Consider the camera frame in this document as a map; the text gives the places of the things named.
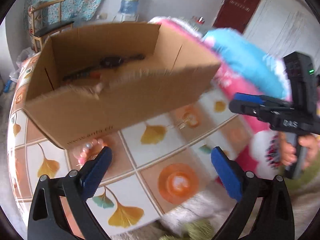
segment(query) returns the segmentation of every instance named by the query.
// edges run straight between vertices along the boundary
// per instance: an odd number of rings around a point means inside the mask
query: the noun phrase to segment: cardboard box
[[[101,81],[62,78],[106,56],[143,54]],[[220,66],[204,46],[169,27],[89,25],[52,36],[33,70],[24,111],[61,148],[70,148],[198,100]]]

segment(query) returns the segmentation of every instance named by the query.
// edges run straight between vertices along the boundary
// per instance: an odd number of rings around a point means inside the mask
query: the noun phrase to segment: chair backrest
[[[39,5],[39,7],[37,8],[34,8],[32,11],[31,11],[31,19],[32,19],[32,32],[35,33],[35,12],[36,11],[39,11],[39,10],[42,10],[46,7],[49,7],[51,5],[54,5],[56,3],[60,3],[59,5],[59,8],[58,8],[58,17],[59,17],[59,22],[61,22],[61,5],[62,3],[64,2],[65,0],[54,0],[54,1],[49,1],[49,2],[44,2],[42,4]]]

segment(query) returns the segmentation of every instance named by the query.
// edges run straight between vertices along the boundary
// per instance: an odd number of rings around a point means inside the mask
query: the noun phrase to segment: tile pattern
[[[51,178],[79,170],[75,156],[82,147],[62,150],[48,141],[21,106],[37,56],[23,66],[8,127],[8,166],[17,205],[25,223],[41,174]],[[150,223],[217,177],[210,150],[222,147],[235,159],[250,134],[242,118],[228,110],[217,88],[198,102],[103,137],[112,149],[111,166],[87,204],[109,235]],[[95,155],[101,147],[95,147]],[[61,198],[73,232],[81,237],[65,198]],[[119,219],[120,212],[130,216]]]

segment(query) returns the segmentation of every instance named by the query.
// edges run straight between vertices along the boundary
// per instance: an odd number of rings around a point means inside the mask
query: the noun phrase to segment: pink bead
[[[92,140],[92,145],[95,146],[95,145],[97,145],[97,144],[98,144],[98,140],[97,140],[97,139],[93,139],[93,140]]]
[[[84,165],[85,162],[86,162],[86,158],[80,158],[80,159],[78,160],[78,163],[79,163],[80,165]]]
[[[81,158],[87,158],[87,154],[85,152],[80,153]]]
[[[88,154],[88,153],[89,153],[89,148],[88,148],[88,147],[83,147],[83,148],[82,148],[82,151],[83,151],[85,154]]]

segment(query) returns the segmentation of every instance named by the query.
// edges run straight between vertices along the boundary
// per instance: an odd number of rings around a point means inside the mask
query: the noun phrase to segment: hand
[[[297,162],[297,157],[295,155],[296,149],[292,146],[292,144],[286,141],[285,133],[280,132],[279,139],[281,163],[285,166],[288,166]],[[301,146],[308,148],[307,157],[302,167],[302,169],[305,169],[311,165],[318,154],[318,142],[312,134],[300,136],[298,142]]]

